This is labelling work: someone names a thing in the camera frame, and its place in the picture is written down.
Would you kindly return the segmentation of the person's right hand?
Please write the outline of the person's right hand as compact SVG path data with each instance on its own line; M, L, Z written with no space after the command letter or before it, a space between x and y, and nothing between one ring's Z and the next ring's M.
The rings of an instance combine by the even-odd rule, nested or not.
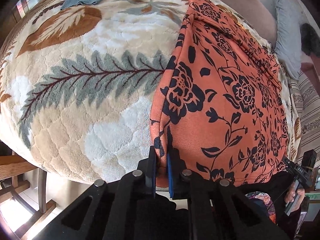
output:
M289 187L288 192L284 198L285 213L289 216L292 212L297 211L305 197L305 190L303 187L299 188L299 181L295 180Z

